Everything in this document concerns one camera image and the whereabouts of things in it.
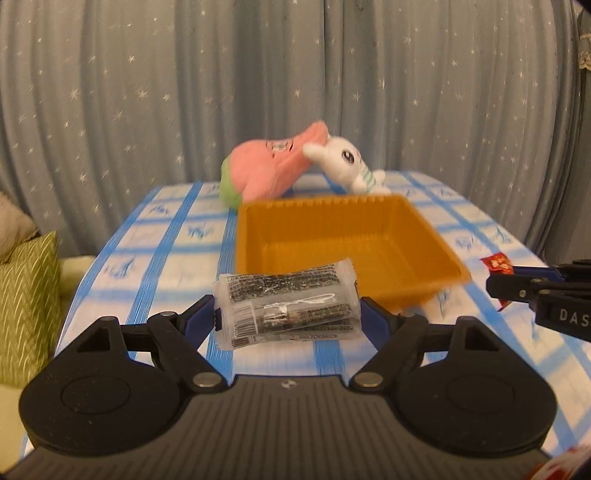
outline blue and white checkered tablecloth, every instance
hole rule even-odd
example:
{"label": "blue and white checkered tablecloth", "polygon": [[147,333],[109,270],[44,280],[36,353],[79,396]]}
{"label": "blue and white checkered tablecloth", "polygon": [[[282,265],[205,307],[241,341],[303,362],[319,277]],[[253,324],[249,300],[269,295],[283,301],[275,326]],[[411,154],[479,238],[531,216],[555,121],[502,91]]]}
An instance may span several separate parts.
{"label": "blue and white checkered tablecloth", "polygon": [[[406,196],[470,268],[473,283],[442,291],[418,307],[430,321],[460,315],[483,320],[552,385],[559,402],[544,445],[556,455],[591,442],[591,346],[533,324],[526,305],[499,303],[485,291],[480,258],[498,251],[515,265],[543,263],[488,215],[443,183],[419,173],[389,172],[386,185]],[[58,350],[102,315],[121,323],[145,322],[163,310],[182,312],[212,292],[221,273],[232,273],[236,214],[219,200],[217,183],[157,188],[114,234],[86,274],[67,317]],[[321,174],[300,178],[288,196],[339,193]],[[265,343],[225,352],[210,336],[200,353],[229,380],[235,374],[340,374],[346,380],[374,353],[363,338],[349,341]],[[149,362],[149,354],[133,354]],[[428,355],[427,361],[441,356]]]}

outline orange plastic basket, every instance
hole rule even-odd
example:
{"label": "orange plastic basket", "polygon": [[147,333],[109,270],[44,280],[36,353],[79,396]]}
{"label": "orange plastic basket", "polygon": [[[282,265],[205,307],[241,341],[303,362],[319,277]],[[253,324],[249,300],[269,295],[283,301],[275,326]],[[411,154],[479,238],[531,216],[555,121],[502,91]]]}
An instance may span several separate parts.
{"label": "orange plastic basket", "polygon": [[359,294],[391,312],[471,279],[439,234],[399,195],[293,198],[240,207],[240,274],[284,274],[347,257]]}

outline plush toy ear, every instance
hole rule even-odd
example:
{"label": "plush toy ear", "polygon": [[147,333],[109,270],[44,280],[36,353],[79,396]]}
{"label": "plush toy ear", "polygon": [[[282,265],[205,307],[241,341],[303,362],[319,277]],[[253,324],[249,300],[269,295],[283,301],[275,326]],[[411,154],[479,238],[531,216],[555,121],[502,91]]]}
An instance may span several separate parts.
{"label": "plush toy ear", "polygon": [[314,163],[321,164],[322,162],[326,161],[327,150],[322,145],[315,143],[305,143],[301,151],[308,160]]}

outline metal pin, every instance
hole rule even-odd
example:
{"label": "metal pin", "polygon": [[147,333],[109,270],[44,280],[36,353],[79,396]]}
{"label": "metal pin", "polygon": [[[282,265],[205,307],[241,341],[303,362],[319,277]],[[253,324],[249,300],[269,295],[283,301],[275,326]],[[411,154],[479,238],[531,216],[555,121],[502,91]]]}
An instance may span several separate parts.
{"label": "metal pin", "polygon": [[193,377],[193,383],[202,388],[212,388],[221,382],[222,377],[215,372],[201,372]]}
{"label": "metal pin", "polygon": [[384,378],[375,372],[361,372],[355,375],[353,380],[363,388],[379,387],[384,382]]}

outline green pillow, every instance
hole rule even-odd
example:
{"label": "green pillow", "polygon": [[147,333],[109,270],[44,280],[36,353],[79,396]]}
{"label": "green pillow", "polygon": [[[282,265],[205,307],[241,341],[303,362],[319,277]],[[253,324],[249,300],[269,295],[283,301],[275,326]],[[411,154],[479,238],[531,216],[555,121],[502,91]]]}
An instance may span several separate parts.
{"label": "green pillow", "polygon": [[0,383],[23,387],[53,354],[60,333],[56,233],[25,242],[0,264]]}

